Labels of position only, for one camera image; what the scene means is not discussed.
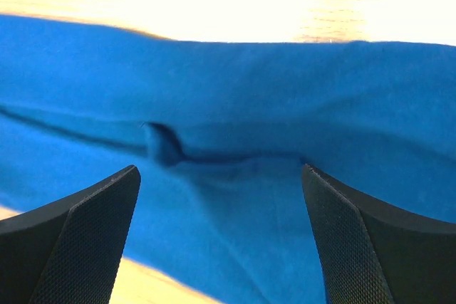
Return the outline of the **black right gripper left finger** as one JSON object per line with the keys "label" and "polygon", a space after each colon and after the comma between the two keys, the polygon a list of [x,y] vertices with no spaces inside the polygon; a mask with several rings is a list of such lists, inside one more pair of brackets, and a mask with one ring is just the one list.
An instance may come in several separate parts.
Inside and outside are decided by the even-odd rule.
{"label": "black right gripper left finger", "polygon": [[140,181],[130,165],[1,220],[1,302],[109,303]]}

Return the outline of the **navy blue t-shirt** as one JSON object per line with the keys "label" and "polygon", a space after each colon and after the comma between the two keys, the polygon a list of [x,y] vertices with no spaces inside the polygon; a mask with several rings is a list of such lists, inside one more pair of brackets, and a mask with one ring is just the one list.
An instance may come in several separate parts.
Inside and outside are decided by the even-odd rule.
{"label": "navy blue t-shirt", "polygon": [[198,43],[1,17],[1,203],[134,164],[126,254],[225,303],[322,303],[301,187],[455,220],[455,49]]}

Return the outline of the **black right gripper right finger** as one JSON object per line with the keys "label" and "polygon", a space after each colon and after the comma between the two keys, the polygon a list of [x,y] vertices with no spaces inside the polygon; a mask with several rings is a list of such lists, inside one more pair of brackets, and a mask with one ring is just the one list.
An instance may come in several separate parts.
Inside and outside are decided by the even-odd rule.
{"label": "black right gripper right finger", "polygon": [[403,210],[309,164],[304,199],[327,303],[454,303],[455,225]]}

